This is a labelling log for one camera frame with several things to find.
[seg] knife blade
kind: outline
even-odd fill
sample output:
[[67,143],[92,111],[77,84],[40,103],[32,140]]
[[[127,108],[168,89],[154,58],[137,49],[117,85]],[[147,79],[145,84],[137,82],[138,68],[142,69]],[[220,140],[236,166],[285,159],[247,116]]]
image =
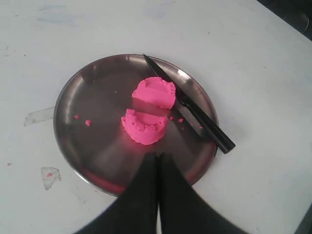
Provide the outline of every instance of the knife blade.
[[183,90],[170,78],[170,76],[161,69],[150,57],[143,54],[146,63],[151,70],[163,80],[173,82],[175,84],[175,97],[183,106],[185,106],[192,115],[201,124],[203,129],[212,137],[220,150],[227,154],[231,151],[235,144],[231,139],[206,115],[206,113],[186,94]]

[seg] play dough crumb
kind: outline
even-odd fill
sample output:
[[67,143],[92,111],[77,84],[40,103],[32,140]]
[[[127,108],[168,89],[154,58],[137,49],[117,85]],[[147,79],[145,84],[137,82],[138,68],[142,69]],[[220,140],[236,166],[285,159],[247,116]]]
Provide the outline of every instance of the play dough crumb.
[[132,140],[151,145],[165,135],[168,119],[127,109],[121,124]]
[[91,120],[86,120],[86,125],[89,127],[91,125]]
[[165,109],[171,109],[176,101],[176,87],[160,77],[142,80],[132,93],[133,98],[151,103]]

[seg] pink play dough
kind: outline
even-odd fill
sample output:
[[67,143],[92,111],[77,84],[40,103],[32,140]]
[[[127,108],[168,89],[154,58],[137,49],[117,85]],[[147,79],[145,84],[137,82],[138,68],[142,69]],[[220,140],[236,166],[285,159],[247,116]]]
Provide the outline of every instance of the pink play dough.
[[132,97],[171,109],[176,101],[176,87],[172,82],[168,83],[160,77],[149,77],[138,84]]
[[132,140],[143,145],[151,145],[165,135],[168,118],[127,109],[121,123]]

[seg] cut play dough piece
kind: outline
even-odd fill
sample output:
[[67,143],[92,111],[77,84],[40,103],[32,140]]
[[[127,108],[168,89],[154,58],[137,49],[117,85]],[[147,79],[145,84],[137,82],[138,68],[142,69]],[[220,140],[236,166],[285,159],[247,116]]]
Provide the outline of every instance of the cut play dough piece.
[[121,123],[132,140],[143,145],[151,145],[165,135],[168,118],[127,109]]
[[171,109],[176,101],[176,87],[173,82],[168,83],[160,77],[149,77],[138,84],[132,97]]

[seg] stainless steel plate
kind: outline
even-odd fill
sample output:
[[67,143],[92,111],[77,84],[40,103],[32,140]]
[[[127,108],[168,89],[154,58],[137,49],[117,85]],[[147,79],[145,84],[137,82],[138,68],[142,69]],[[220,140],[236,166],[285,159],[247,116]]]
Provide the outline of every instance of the stainless steel plate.
[[[217,122],[214,107],[199,84],[178,67],[154,59]],[[129,138],[120,118],[132,108],[131,94],[140,80],[151,76],[155,75],[141,55],[102,58],[71,77],[57,100],[54,131],[60,150],[78,175],[109,194],[119,195],[125,189],[146,152],[171,153],[190,184],[203,176],[215,156],[216,144],[203,135],[190,113],[176,105],[170,112],[174,119],[159,142],[144,146]],[[178,122],[181,113],[190,124]]]

